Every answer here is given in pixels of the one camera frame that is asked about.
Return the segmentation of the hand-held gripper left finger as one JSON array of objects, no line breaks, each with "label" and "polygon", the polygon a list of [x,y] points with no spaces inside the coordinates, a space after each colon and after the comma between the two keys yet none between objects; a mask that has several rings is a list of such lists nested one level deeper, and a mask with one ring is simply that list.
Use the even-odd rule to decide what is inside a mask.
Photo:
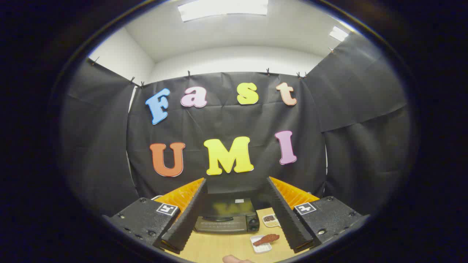
[{"label": "hand-held gripper left finger", "polygon": [[139,198],[114,216],[103,218],[138,243],[179,254],[192,234],[206,198],[206,179],[200,178],[159,198]]}]

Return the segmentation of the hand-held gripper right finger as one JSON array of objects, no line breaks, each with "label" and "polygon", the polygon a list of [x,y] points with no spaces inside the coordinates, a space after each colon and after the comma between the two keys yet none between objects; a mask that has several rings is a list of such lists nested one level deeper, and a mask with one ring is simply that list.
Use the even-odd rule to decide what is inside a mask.
[{"label": "hand-held gripper right finger", "polygon": [[266,198],[295,253],[334,241],[370,217],[334,196],[318,198],[272,177],[266,180]]}]

